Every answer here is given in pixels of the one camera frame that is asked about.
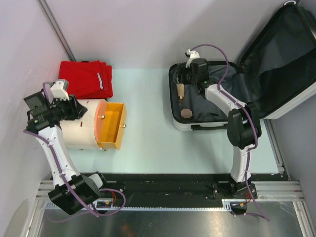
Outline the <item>tan cardboard piece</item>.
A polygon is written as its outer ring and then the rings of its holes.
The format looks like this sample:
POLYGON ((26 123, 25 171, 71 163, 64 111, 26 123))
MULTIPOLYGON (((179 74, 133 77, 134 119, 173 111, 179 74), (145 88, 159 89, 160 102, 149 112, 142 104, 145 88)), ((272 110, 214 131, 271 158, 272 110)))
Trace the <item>tan cardboard piece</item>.
POLYGON ((179 102, 182 102, 184 99, 184 84, 183 83, 178 83, 176 84, 177 88, 177 98, 179 102))

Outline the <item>orange drum drawer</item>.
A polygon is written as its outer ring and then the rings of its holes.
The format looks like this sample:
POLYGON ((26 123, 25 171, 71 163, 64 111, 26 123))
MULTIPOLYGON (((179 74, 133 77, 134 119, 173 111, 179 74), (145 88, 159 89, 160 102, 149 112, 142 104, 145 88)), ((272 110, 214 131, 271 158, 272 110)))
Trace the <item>orange drum drawer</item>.
POLYGON ((107 101, 105 99, 98 100, 95 117, 94 117, 94 135, 98 142, 101 136, 102 126, 105 119, 107 101))

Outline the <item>red garment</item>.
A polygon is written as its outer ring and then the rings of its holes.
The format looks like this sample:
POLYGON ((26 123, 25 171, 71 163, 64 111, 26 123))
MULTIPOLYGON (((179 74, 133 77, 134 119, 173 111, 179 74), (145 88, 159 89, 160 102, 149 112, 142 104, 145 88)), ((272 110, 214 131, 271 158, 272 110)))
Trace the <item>red garment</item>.
POLYGON ((105 62, 62 61, 59 78, 68 81, 68 94, 77 99, 106 99, 114 95, 112 66, 105 62))

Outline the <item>yellow drum drawer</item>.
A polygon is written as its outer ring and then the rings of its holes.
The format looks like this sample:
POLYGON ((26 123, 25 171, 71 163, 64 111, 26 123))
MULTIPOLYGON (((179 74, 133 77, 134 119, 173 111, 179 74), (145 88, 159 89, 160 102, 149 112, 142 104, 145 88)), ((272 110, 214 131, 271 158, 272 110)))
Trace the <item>yellow drum drawer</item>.
POLYGON ((124 129, 126 128, 127 110, 124 103, 107 103, 101 119, 101 133, 97 144, 101 149, 120 150, 124 129))

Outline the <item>space astronaut print suitcase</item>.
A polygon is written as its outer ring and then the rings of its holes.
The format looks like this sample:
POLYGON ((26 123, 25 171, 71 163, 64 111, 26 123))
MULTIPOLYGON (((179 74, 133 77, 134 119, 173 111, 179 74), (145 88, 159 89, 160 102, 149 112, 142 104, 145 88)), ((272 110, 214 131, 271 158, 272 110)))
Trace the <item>space astronaut print suitcase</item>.
MULTIPOLYGON (((173 125, 181 131, 220 129, 226 115, 184 84, 178 101, 176 69, 169 69, 173 125), (181 118, 187 108, 191 119, 181 118)), ((269 20, 239 58, 239 63, 208 61, 209 76, 242 102, 252 102, 261 119, 277 119, 316 93, 316 17, 305 8, 285 4, 269 20)))

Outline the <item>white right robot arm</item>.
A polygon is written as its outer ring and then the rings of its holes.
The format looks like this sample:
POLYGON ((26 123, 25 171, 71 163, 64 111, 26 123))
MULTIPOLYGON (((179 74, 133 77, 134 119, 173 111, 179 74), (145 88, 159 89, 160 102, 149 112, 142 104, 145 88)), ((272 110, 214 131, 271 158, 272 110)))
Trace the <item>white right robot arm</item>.
POLYGON ((233 145, 233 166, 226 191, 233 198, 241 197, 250 188, 252 150, 258 147, 258 138, 262 134, 256 105, 235 98, 223 88, 222 80, 212 80, 208 63, 203 58, 177 64, 176 81, 192 85, 198 95, 213 103, 227 116, 227 136, 233 145))

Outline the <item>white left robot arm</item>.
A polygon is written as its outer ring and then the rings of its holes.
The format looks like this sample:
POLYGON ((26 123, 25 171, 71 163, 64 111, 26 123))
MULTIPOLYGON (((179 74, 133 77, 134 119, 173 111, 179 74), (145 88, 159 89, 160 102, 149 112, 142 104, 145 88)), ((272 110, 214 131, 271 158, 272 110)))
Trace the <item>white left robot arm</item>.
POLYGON ((66 148, 60 122, 82 118, 88 111, 74 95, 69 99, 54 98, 52 102, 42 91, 24 98, 29 107, 24 133, 32 135, 42 146, 49 163, 54 189, 50 200, 69 215, 87 208, 108 194, 109 185, 104 176, 95 172, 90 176, 80 174, 66 148))

